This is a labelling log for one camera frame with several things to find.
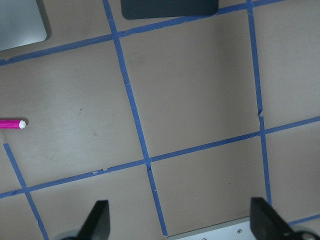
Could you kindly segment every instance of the pink marker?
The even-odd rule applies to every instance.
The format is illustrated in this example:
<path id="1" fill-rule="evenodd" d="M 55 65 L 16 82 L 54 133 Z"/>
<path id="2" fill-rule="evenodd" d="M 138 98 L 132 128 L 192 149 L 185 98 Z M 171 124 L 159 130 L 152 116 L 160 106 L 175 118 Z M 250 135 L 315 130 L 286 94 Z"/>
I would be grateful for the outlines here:
<path id="1" fill-rule="evenodd" d="M 26 122 L 23 120 L 1 120 L 0 129 L 24 129 Z"/>

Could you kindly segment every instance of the white marker tip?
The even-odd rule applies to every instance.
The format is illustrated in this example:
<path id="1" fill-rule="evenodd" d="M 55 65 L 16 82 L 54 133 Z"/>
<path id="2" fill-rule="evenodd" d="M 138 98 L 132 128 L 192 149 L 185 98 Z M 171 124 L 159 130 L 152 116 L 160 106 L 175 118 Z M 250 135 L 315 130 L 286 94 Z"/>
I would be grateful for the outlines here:
<path id="1" fill-rule="evenodd" d="M 24 129 L 25 127 L 26 127 L 26 122 L 23 121 L 23 120 L 21 120 L 21 121 L 19 122 L 19 128 L 20 128 L 20 129 Z"/>

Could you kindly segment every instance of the gray floor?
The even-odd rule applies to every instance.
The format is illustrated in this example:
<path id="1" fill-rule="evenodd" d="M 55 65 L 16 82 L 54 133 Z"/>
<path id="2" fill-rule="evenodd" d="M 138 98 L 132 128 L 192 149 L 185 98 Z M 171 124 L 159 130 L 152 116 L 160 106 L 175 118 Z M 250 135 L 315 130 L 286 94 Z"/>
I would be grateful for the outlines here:
<path id="1" fill-rule="evenodd" d="M 258 59 L 244 2 L 176 24 L 109 0 L 128 83 L 101 0 L 44 0 L 49 38 L 0 52 L 0 118 L 29 121 L 0 130 L 0 239 L 55 240 L 108 199 L 111 240 L 163 240 L 246 217 L 253 196 L 320 234 L 320 2 L 256 1 Z"/>

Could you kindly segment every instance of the silver laptop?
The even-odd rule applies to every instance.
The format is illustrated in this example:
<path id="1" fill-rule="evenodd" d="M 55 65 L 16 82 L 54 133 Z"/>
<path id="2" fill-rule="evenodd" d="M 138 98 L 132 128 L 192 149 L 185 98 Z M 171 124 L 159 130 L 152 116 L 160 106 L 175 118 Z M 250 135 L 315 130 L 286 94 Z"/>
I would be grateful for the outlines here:
<path id="1" fill-rule="evenodd" d="M 36 0 L 0 0 L 0 51 L 46 38 Z"/>

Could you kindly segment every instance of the marker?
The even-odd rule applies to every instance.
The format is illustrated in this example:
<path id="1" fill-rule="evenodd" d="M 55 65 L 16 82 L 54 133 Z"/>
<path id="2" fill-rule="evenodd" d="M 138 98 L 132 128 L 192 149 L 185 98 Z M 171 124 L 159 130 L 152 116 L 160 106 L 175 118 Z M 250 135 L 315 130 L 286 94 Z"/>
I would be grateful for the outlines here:
<path id="1" fill-rule="evenodd" d="M 26 122 L 23 120 L 1 120 L 0 129 L 24 129 Z"/>

